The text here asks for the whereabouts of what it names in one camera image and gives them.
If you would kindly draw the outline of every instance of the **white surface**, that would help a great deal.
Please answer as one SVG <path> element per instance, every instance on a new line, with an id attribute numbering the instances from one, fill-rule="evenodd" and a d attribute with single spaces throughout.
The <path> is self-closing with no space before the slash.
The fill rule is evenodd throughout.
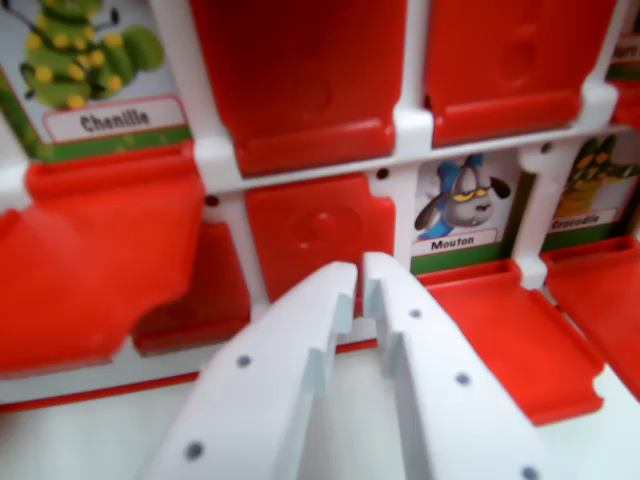
<path id="1" fill-rule="evenodd" d="M 338 355 L 333 373 L 313 405 L 299 478 L 401 480 L 393 384 L 382 378 L 377 352 Z M 542 427 L 542 437 L 576 479 L 637 480 L 638 402 L 609 368 L 595 385 L 601 410 Z M 192 386 L 2 415 L 0 478 L 133 480 Z"/>
<path id="2" fill-rule="evenodd" d="M 31 195 L 24 183 L 28 161 L 4 115 L 0 114 L 0 215 L 9 208 L 20 210 L 31 204 Z"/>
<path id="3" fill-rule="evenodd" d="M 357 278 L 349 263 L 317 270 L 224 345 L 144 478 L 297 478 L 313 398 L 330 383 L 336 335 L 351 330 Z M 188 460 L 193 445 L 204 451 Z"/>
<path id="4" fill-rule="evenodd" d="M 527 469 L 567 478 L 454 320 L 393 257 L 365 254 L 363 298 L 394 382 L 408 480 L 509 480 Z"/>

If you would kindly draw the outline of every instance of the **gray dot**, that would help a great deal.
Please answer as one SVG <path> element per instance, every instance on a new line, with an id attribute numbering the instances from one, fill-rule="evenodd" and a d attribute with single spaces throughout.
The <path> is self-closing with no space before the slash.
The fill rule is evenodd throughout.
<path id="1" fill-rule="evenodd" d="M 184 451 L 184 456 L 187 461 L 193 462 L 200 458 L 204 453 L 204 446 L 200 442 L 191 442 L 187 445 L 187 449 Z"/>
<path id="2" fill-rule="evenodd" d="M 236 360 L 236 363 L 240 368 L 248 367 L 251 363 L 251 357 L 249 355 L 240 355 Z"/>
<path id="3" fill-rule="evenodd" d="M 471 383 L 471 378 L 464 372 L 460 372 L 456 375 L 456 382 L 460 385 L 469 385 Z"/>
<path id="4" fill-rule="evenodd" d="M 524 467 L 522 469 L 522 476 L 527 480 L 538 480 L 540 478 L 538 471 L 533 467 Z"/>

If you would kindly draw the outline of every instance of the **blue cartoon animal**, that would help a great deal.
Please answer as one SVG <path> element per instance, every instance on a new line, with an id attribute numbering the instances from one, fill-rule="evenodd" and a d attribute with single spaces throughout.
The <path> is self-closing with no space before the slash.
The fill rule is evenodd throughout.
<path id="1" fill-rule="evenodd" d="M 482 225 L 494 211 L 489 190 L 493 189 L 498 198 L 511 194 L 509 185 L 490 177 L 483 164 L 484 156 L 475 154 L 470 155 L 462 167 L 450 161 L 438 166 L 440 193 L 420 211 L 415 222 L 416 230 L 427 228 L 418 236 L 420 240 L 444 237 L 455 227 Z"/>

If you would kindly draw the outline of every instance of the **white plastic frame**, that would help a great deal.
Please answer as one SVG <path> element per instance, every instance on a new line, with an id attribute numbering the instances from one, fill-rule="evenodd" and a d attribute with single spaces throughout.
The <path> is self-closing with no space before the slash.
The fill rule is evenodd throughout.
<path id="1" fill-rule="evenodd" d="M 377 321 L 382 369 L 394 380 L 407 480 L 566 479 L 416 278 L 383 253 L 365 254 L 364 270 L 364 309 Z M 354 265 L 321 268 L 221 349 L 143 478 L 297 478 L 313 395 L 328 388 L 356 278 Z"/>
<path id="2" fill-rule="evenodd" d="M 151 0 L 169 63 L 185 107 L 195 141 L 195 157 L 200 175 L 210 195 L 217 195 L 217 207 L 205 208 L 205 220 L 224 222 L 231 237 L 249 290 L 252 321 L 268 306 L 268 296 L 248 222 L 244 194 L 254 188 L 320 179 L 353 172 L 367 175 L 373 195 L 390 197 L 396 206 L 394 257 L 408 268 L 414 231 L 417 171 L 424 162 L 440 161 L 477 152 L 517 149 L 522 168 L 537 175 L 525 210 L 512 257 L 522 271 L 526 288 L 539 288 L 546 267 L 539 259 L 542 242 L 560 198 L 564 180 L 575 153 L 585 137 L 626 129 L 607 126 L 616 100 L 614 88 L 604 82 L 629 0 L 618 0 L 598 61 L 582 86 L 583 107 L 576 121 L 565 129 L 495 138 L 443 148 L 432 147 L 433 116 L 422 106 L 422 76 L 428 35 L 428 0 L 408 0 L 405 29 L 401 95 L 394 108 L 396 145 L 387 157 L 355 161 L 330 167 L 312 168 L 261 177 L 243 178 L 231 138 L 221 122 L 208 81 L 188 0 Z M 543 153 L 543 146 L 551 149 Z M 388 168 L 390 175 L 378 180 L 376 172 Z M 0 119 L 0 211 L 25 208 L 31 199 L 24 185 L 27 158 L 4 119 Z M 635 230 L 640 238 L 640 227 Z M 374 324 L 357 319 L 339 343 L 371 339 Z M 169 353 L 161 357 L 141 357 L 127 342 L 112 363 L 81 370 L 31 378 L 0 381 L 0 404 L 46 398 L 98 388 L 114 387 L 178 375 L 196 370 L 215 347 Z"/>

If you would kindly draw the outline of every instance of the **white plastic piece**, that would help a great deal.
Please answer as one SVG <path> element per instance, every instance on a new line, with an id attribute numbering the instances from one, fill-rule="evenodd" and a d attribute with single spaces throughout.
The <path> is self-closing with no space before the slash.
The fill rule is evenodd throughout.
<path id="1" fill-rule="evenodd" d="M 376 173 L 377 170 L 367 172 L 369 189 L 376 197 L 388 197 L 393 201 L 396 210 L 393 256 L 409 270 L 414 233 L 418 165 L 402 165 L 393 168 L 389 175 L 382 180 L 376 177 Z"/>
<path id="2" fill-rule="evenodd" d="M 127 339 L 110 363 L 0 380 L 0 405 L 91 392 L 195 372 L 221 345 L 143 357 Z"/>
<path id="3" fill-rule="evenodd" d="M 455 322 L 386 254 L 364 256 L 364 314 L 394 380 L 407 480 L 566 480 Z"/>
<path id="4" fill-rule="evenodd" d="M 629 0 L 618 0 L 616 3 L 598 60 L 582 84 L 582 108 L 574 123 L 579 131 L 589 132 L 604 128 L 613 116 L 618 101 L 618 90 L 604 80 L 628 7 Z"/>
<path id="5" fill-rule="evenodd" d="M 205 207 L 204 221 L 209 223 L 222 222 L 229 227 L 233 246 L 236 249 L 247 290 L 249 290 L 251 305 L 267 304 L 269 298 L 253 232 L 249 225 L 244 195 L 236 192 L 220 195 L 218 199 L 220 203 L 217 206 Z"/>
<path id="6" fill-rule="evenodd" d="M 24 183 L 28 167 L 29 159 L 0 113 L 0 215 L 9 208 L 31 205 Z"/>
<path id="7" fill-rule="evenodd" d="M 398 105 L 415 107 L 424 101 L 424 66 L 429 24 L 429 0 L 407 0 L 402 88 Z"/>
<path id="8" fill-rule="evenodd" d="M 511 254 L 522 272 L 524 288 L 541 288 L 547 277 L 547 267 L 540 259 L 540 250 L 549 233 L 571 166 L 583 143 L 584 137 L 576 137 L 518 150 L 521 167 L 536 174 Z"/>
<path id="9" fill-rule="evenodd" d="M 202 370 L 144 478 L 295 478 L 336 335 L 351 330 L 356 280 L 354 265 L 327 265 L 225 345 Z"/>
<path id="10" fill-rule="evenodd" d="M 231 137 L 222 124 L 188 0 L 151 0 L 163 45 L 189 120 L 194 156 L 207 193 L 238 185 Z"/>

